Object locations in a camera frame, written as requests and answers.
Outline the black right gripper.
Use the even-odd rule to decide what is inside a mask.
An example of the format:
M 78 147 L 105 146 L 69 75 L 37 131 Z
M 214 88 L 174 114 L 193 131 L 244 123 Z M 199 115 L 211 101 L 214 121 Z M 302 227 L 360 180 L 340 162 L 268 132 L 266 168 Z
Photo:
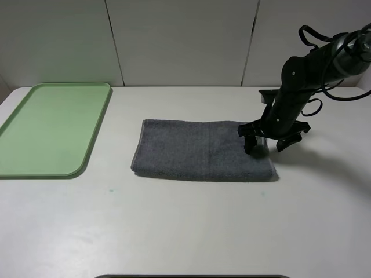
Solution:
M 238 135 L 244 136 L 244 151 L 250 155 L 257 146 L 257 138 L 278 140 L 276 148 L 282 152 L 302 140 L 300 133 L 311 129 L 307 122 L 298 121 L 303 108 L 313 95 L 313 90 L 285 91 L 279 89 L 274 102 L 266 105 L 260 119 L 238 127 Z

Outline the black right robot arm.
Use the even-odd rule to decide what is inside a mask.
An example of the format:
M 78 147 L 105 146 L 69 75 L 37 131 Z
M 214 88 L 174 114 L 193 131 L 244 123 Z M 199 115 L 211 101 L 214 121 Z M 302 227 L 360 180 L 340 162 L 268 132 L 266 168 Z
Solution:
M 308 133 L 310 126 L 297 118 L 305 105 L 315 100 L 316 93 L 336 101 L 355 101 L 370 95 L 366 92 L 336 97 L 329 93 L 345 79 L 360 75 L 370 67 L 370 25 L 331 38 L 307 25 L 298 33 L 311 50 L 304 57 L 293 56 L 286 61 L 279 89 L 259 91 L 265 104 L 261 118 L 238 127 L 238 135 L 245 140 L 246 154 L 251 154 L 259 137 L 276 140 L 279 152 L 300 142 L 302 133 Z

